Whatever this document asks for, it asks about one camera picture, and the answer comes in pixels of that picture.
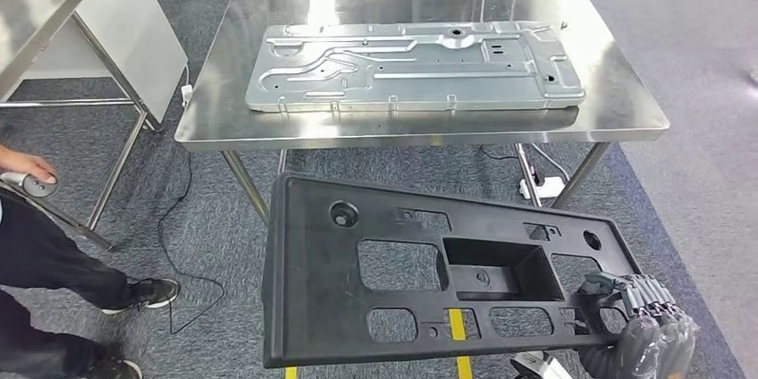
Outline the person's hand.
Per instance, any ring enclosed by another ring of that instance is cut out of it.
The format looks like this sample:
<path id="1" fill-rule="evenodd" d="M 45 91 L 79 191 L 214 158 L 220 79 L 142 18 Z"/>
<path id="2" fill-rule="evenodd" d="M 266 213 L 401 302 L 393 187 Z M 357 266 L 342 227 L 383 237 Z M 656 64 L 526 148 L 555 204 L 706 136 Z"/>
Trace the person's hand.
<path id="1" fill-rule="evenodd" d="M 45 159 L 1 146 L 1 169 L 27 173 L 44 183 L 56 183 L 55 169 Z"/>

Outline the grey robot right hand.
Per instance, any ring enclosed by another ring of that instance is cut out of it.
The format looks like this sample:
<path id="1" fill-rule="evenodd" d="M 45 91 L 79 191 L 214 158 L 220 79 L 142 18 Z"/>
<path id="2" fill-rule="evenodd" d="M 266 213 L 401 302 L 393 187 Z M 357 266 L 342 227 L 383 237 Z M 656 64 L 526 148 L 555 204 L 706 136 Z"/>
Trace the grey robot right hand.
<path id="1" fill-rule="evenodd" d="M 593 378 L 683 378 L 700 327 L 681 309 L 668 288 L 648 274 L 587 274 L 581 293 L 615 297 L 628 322 L 615 345 L 578 352 Z"/>

